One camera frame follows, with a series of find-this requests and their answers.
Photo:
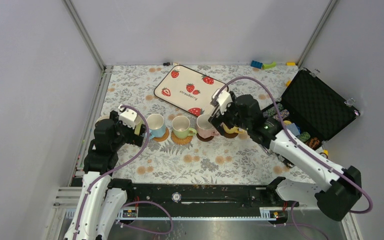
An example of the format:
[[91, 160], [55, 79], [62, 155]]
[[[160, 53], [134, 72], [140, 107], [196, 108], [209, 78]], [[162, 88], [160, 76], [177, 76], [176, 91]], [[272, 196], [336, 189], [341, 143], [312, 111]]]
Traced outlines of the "pink mug back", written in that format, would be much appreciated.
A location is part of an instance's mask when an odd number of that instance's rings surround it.
[[209, 114], [202, 114], [196, 119], [197, 134], [203, 138], [219, 135], [216, 129], [209, 123], [209, 118]]

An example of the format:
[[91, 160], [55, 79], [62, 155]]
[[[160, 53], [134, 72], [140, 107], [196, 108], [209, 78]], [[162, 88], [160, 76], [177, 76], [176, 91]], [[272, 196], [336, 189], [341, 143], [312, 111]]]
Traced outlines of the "yellow mug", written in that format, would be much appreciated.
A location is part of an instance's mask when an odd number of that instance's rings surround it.
[[222, 127], [227, 134], [241, 134], [244, 132], [242, 129], [236, 126], [229, 128], [226, 124], [223, 124]]

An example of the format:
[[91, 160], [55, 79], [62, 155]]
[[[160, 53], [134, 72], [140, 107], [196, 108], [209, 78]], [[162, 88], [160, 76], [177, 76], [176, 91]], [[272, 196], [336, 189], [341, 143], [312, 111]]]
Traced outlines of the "blue mug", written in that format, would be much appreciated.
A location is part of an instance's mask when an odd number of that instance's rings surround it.
[[164, 117], [161, 114], [153, 113], [146, 119], [149, 128], [149, 139], [162, 138], [166, 133]]

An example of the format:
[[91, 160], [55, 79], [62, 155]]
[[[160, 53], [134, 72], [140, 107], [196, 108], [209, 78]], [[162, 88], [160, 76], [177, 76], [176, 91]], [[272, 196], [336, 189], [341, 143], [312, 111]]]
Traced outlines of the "green mug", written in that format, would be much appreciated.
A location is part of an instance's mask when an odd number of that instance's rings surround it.
[[191, 122], [186, 116], [176, 116], [172, 120], [174, 134], [179, 139], [186, 139], [197, 134], [197, 130], [191, 127]]

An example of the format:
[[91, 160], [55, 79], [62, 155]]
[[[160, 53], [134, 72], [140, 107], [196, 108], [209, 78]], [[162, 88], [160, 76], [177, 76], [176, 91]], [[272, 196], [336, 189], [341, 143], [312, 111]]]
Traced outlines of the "yellow-green mug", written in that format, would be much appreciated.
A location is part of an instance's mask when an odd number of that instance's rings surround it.
[[143, 124], [143, 121], [142, 120], [139, 120], [136, 124], [135, 124], [135, 128], [134, 128], [134, 134], [139, 136], [141, 134], [141, 127], [142, 127], [142, 124]]

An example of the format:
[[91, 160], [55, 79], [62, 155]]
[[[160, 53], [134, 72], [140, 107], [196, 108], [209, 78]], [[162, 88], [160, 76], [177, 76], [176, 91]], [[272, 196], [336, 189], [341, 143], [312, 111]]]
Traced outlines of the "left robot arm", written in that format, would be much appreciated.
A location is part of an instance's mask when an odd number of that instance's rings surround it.
[[76, 208], [76, 216], [64, 236], [66, 240], [89, 240], [96, 234], [98, 204], [107, 190], [113, 172], [118, 171], [118, 150], [125, 144], [140, 147], [132, 157], [135, 160], [149, 142], [148, 125], [140, 125], [144, 116], [131, 106], [122, 105], [108, 118], [95, 123], [94, 138], [84, 158], [82, 192]]

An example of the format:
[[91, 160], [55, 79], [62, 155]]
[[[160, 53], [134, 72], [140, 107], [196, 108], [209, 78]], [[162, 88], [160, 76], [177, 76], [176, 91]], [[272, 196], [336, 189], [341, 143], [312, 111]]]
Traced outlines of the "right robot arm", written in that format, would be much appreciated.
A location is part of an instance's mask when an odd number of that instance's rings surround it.
[[316, 204], [328, 218], [340, 222], [362, 197], [361, 172], [357, 168], [344, 168], [324, 158], [286, 129], [283, 122], [264, 117], [258, 101], [250, 94], [236, 97], [232, 92], [215, 92], [211, 104], [215, 109], [209, 121], [219, 132], [223, 126], [245, 130], [255, 143], [291, 161], [314, 181], [314, 186], [299, 187], [282, 180], [266, 193], [271, 205], [279, 206], [284, 201]]

